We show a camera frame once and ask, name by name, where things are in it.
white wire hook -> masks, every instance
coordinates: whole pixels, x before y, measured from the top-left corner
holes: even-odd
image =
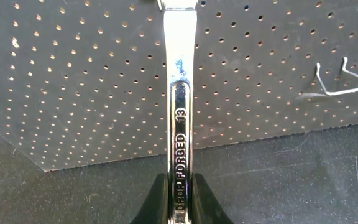
[[[343,58],[343,64],[342,64],[342,71],[343,72],[346,72],[356,78],[358,78],[358,74],[354,73],[354,72],[351,72],[349,71],[348,69],[346,69],[346,64],[347,64],[347,57],[344,57]],[[342,91],[334,91],[334,92],[331,92],[331,91],[327,91],[326,87],[324,86],[324,83],[320,77],[320,63],[317,62],[317,65],[316,65],[316,75],[317,75],[317,78],[318,80],[320,81],[320,84],[321,84],[321,87],[323,88],[325,94],[327,94],[328,96],[338,96],[338,95],[343,95],[343,94],[347,94],[347,93],[355,93],[358,91],[358,88],[352,88],[352,89],[349,89],[349,90],[342,90]]]

perforated board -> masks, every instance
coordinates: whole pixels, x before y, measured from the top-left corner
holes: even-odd
[[[200,1],[195,148],[358,123],[358,1]],[[43,170],[165,153],[155,1],[0,1],[0,133]]]

scratched surface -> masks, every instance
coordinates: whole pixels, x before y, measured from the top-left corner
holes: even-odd
[[[43,173],[0,138],[0,223],[130,223],[166,157]],[[234,223],[358,223],[358,126],[199,150]]]
[[[195,148],[358,123],[358,93],[314,75],[358,87],[339,73],[358,73],[358,1],[197,10]],[[152,0],[0,1],[0,134],[43,170],[165,154],[162,19]]]

metal hook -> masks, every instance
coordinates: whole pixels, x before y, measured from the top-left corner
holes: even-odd
[[[354,72],[351,72],[349,71],[348,69],[346,69],[346,64],[347,64],[347,57],[344,57],[343,58],[343,64],[342,64],[342,71],[343,72],[346,72],[356,78],[358,78],[358,74],[354,73]],[[317,65],[316,65],[316,75],[317,75],[317,78],[318,80],[320,81],[320,84],[321,84],[321,87],[323,88],[325,94],[327,94],[328,96],[338,96],[338,95],[343,95],[343,94],[347,94],[347,93],[355,93],[358,91],[358,88],[352,88],[352,89],[349,89],[349,90],[342,90],[342,91],[334,91],[334,92],[331,92],[331,91],[327,91],[326,87],[324,86],[324,83],[323,81],[321,80],[321,77],[320,77],[320,63],[317,62]]]

gray pegboard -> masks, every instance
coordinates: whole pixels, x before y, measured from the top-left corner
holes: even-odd
[[[163,154],[155,1],[0,2],[0,133],[43,170]],[[358,1],[200,1],[195,148],[358,123]]]

